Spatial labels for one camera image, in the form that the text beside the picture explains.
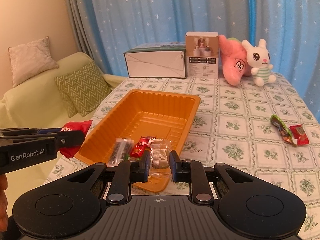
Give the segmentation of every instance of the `rabbit head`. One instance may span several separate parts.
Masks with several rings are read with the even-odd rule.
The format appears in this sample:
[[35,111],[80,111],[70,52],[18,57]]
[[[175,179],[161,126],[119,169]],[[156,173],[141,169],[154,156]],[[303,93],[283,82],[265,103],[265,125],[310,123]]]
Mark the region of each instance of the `rabbit head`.
[[242,41],[242,46],[247,51],[247,61],[251,67],[267,67],[270,63],[270,54],[266,48],[267,42],[260,39],[258,46],[252,46],[249,41]]

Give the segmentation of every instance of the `plush toy eye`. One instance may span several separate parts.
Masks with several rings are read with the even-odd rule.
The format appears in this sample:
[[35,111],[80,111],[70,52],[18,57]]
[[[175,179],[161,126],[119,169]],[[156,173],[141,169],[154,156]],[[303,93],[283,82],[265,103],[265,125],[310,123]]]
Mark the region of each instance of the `plush toy eye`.
[[260,55],[258,53],[254,53],[253,58],[254,58],[254,60],[259,60]]

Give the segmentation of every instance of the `white and green tablecloth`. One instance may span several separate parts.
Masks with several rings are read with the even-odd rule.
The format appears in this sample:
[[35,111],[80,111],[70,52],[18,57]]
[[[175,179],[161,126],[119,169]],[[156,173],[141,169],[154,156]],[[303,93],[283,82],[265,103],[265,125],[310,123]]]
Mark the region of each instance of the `white and green tablecloth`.
[[[275,84],[261,88],[252,78],[242,79],[239,87],[230,86],[224,78],[128,78],[100,104],[90,131],[131,89],[199,95],[198,112],[180,157],[201,161],[205,166],[227,163],[295,193],[307,207],[307,218],[299,235],[302,239],[318,239],[319,124],[290,83],[279,74],[277,78]],[[270,124],[272,114],[287,125],[303,124],[310,145],[292,147],[284,143]],[[75,158],[61,158],[46,183],[85,166]],[[170,182],[158,194],[188,194],[188,191],[188,184]],[[134,187],[132,193],[152,195]]]

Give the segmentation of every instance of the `plush toy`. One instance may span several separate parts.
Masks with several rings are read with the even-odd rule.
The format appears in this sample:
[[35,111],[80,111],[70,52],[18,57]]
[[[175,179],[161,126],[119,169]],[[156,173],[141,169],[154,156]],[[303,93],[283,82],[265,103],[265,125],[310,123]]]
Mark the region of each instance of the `plush toy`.
[[219,35],[219,48],[222,72],[230,85],[237,86],[243,75],[251,76],[251,68],[246,59],[247,51],[239,40]]
[[260,39],[258,46],[252,46],[249,41],[242,41],[243,47],[247,51],[247,61],[249,66],[252,67],[251,74],[253,75],[254,83],[262,87],[267,83],[274,83],[276,76],[270,74],[270,70],[273,68],[270,63],[270,54],[266,48],[267,42],[264,39]]

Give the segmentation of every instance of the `striped shirt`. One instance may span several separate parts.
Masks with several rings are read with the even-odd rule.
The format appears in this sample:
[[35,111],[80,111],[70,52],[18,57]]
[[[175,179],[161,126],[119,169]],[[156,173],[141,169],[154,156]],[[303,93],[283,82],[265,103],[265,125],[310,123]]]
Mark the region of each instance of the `striped shirt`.
[[262,78],[265,83],[268,82],[269,76],[270,76],[269,67],[259,68],[258,73],[256,74],[256,77]]

